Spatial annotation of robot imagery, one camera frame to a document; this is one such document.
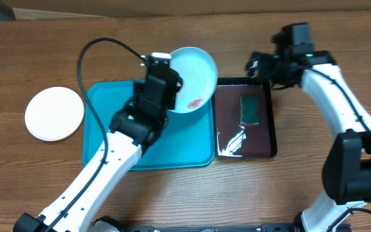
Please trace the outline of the light blue plate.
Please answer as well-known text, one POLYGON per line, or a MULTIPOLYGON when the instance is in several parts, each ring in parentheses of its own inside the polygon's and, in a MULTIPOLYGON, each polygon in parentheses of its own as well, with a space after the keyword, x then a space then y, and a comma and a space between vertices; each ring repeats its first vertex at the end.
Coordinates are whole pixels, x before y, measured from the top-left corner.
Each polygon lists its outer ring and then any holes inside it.
POLYGON ((170 67, 183 80, 172 112, 191 113, 211 99, 218 81, 218 70, 209 53, 191 46, 178 48, 171 52, 170 67))

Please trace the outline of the green yellow sponge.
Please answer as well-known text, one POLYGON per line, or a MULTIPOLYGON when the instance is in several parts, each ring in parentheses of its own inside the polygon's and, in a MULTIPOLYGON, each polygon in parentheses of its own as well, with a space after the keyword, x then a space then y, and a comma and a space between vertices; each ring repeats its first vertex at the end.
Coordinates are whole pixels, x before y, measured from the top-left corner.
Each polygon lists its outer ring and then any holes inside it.
POLYGON ((259 123, 258 116, 259 98, 255 95, 240 97, 240 124, 252 125, 259 123))

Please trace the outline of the white plate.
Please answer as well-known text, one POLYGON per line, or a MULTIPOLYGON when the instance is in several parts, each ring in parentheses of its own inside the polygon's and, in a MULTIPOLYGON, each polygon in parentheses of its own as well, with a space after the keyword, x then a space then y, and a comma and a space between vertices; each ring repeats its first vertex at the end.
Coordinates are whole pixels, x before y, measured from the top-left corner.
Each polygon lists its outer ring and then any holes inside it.
POLYGON ((27 130, 43 141, 69 137, 81 125, 84 103, 73 90, 61 86, 47 88, 35 95, 26 107, 27 130))

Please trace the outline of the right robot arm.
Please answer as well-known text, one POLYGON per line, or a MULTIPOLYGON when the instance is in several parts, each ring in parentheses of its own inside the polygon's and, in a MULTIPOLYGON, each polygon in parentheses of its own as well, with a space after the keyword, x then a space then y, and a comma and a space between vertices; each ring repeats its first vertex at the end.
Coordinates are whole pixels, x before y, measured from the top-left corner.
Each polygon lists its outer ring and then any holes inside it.
POLYGON ((322 169, 323 191, 298 213, 288 231, 350 231, 343 221, 354 212, 371 215, 371 115, 357 100, 326 50, 317 51, 308 23, 281 28, 274 54, 253 52, 248 77, 278 90, 299 86, 324 116, 334 143, 322 169))

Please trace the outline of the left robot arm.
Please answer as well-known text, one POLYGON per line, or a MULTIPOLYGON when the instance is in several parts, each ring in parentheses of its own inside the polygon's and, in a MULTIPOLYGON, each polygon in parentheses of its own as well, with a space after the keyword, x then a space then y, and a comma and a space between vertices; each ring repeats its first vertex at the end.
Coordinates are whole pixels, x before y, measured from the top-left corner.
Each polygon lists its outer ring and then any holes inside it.
POLYGON ((22 214, 13 230, 88 231, 117 183, 159 139, 181 85, 169 65, 149 65, 142 89, 114 114, 104 142, 77 178, 38 217, 22 214))

